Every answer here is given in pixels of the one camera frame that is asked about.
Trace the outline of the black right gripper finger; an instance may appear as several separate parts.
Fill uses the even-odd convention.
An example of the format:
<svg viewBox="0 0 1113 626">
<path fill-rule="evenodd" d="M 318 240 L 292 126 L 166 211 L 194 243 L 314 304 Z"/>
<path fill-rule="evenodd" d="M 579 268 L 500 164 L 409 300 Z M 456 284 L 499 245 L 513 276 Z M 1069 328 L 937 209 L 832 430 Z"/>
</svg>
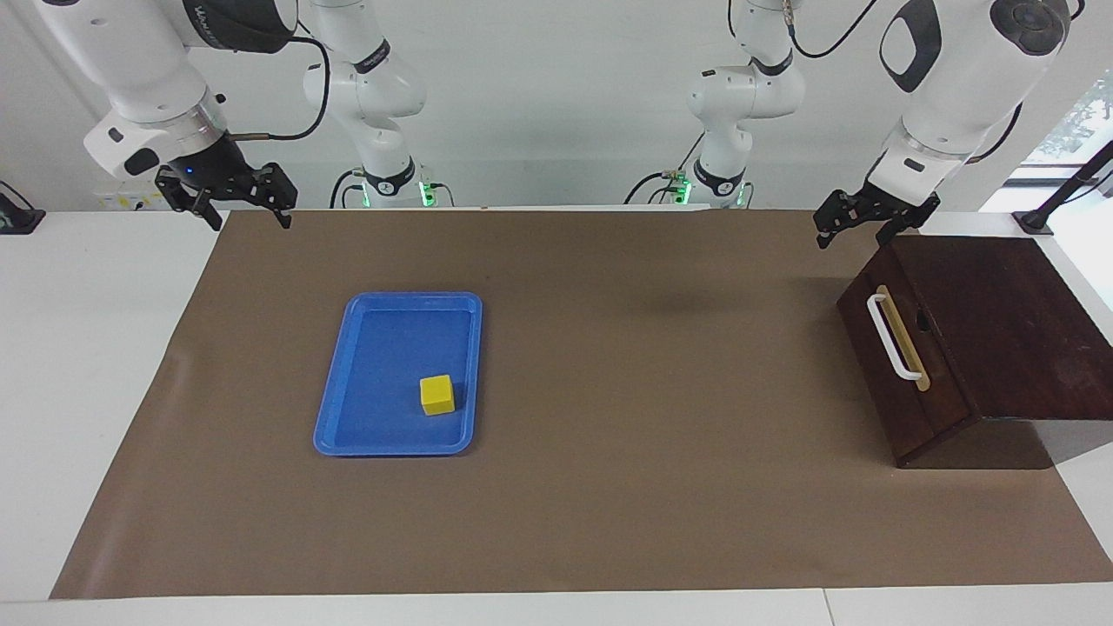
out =
<svg viewBox="0 0 1113 626">
<path fill-rule="evenodd" d="M 235 175 L 235 190 L 239 200 L 270 211 L 283 229 L 290 229 L 298 190 L 278 163 Z"/>
<path fill-rule="evenodd" d="M 157 190 L 175 213 L 188 213 L 206 222 L 214 231 L 221 229 L 223 219 L 218 211 L 211 206 L 210 189 L 196 190 L 191 194 L 183 185 L 183 178 L 171 167 L 159 167 L 157 172 Z"/>
</svg>

